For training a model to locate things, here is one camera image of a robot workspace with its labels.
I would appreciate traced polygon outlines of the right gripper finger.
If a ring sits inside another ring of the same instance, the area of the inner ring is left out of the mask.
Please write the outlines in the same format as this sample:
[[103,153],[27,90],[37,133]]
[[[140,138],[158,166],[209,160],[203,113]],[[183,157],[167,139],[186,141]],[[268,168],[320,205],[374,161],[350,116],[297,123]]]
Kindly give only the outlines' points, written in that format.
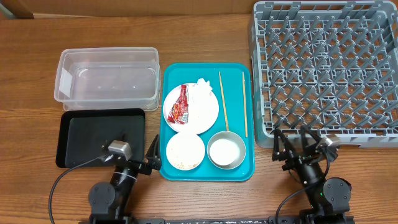
[[[312,131],[307,126],[301,126],[300,137],[302,142],[303,154],[305,156],[314,156],[319,153],[320,150],[318,148],[318,143],[321,141],[321,137],[318,136],[314,131]],[[308,139],[313,139],[315,142],[313,144],[309,144]]]
[[285,161],[294,157],[294,147],[279,128],[274,130],[273,161]]

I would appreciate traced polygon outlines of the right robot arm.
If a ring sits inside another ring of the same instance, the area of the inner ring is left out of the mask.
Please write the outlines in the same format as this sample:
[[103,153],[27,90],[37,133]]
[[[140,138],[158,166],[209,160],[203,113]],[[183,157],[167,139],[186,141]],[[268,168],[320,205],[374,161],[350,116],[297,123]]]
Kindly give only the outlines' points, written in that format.
[[304,192],[310,208],[301,210],[299,215],[288,218],[293,223],[354,223],[353,217],[347,217],[350,210],[352,186],[342,178],[327,178],[330,163],[338,157],[340,139],[335,134],[320,137],[306,126],[299,130],[302,150],[296,147],[278,128],[274,130],[273,161],[284,161],[283,170],[295,171],[303,188],[285,198],[278,206],[274,223],[282,223],[280,211],[284,204]]

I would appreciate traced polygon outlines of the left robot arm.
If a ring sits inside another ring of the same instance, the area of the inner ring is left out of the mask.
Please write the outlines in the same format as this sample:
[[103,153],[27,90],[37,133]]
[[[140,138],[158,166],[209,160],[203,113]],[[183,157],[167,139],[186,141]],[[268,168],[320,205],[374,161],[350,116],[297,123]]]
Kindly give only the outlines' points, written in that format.
[[159,139],[159,135],[156,135],[145,155],[145,162],[133,159],[133,150],[125,141],[114,140],[105,147],[106,154],[102,162],[112,164],[115,170],[109,182],[98,182],[90,189],[89,223],[137,223],[126,211],[126,205],[137,176],[151,175],[153,170],[160,170]]

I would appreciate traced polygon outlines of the red sauce packet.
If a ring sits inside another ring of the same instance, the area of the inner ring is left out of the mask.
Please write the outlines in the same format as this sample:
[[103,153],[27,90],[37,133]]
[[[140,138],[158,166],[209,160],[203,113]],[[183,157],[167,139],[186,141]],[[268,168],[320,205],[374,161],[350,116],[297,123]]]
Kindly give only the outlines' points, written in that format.
[[180,94],[169,112],[167,121],[175,124],[188,123],[188,86],[180,85]]

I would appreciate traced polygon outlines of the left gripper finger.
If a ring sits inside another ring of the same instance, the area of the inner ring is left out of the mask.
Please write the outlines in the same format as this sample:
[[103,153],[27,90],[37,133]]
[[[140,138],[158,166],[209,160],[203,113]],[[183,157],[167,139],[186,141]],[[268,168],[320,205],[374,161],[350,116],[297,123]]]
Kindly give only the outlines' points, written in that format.
[[125,141],[125,134],[117,136],[114,139],[105,140],[102,145],[102,149],[124,149],[127,147],[127,142]]
[[162,167],[162,159],[160,153],[160,144],[159,144],[160,137],[157,134],[150,145],[147,154],[147,164],[151,169],[160,170]]

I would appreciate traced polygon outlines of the white paper napkin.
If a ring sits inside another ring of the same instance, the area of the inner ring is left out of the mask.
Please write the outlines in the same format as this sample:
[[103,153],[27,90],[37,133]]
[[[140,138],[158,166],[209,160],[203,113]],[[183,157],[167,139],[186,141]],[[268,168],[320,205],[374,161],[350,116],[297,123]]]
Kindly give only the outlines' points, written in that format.
[[210,86],[209,81],[205,81],[204,78],[198,79],[195,89],[197,92],[202,94],[210,94],[212,92],[212,87]]

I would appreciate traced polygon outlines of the white cup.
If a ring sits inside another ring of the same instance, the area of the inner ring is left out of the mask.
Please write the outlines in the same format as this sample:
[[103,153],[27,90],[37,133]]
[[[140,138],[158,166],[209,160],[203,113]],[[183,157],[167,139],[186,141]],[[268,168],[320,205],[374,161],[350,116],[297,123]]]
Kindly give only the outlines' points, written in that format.
[[228,166],[232,164],[240,155],[238,145],[228,139],[216,140],[210,146],[210,157],[218,166]]

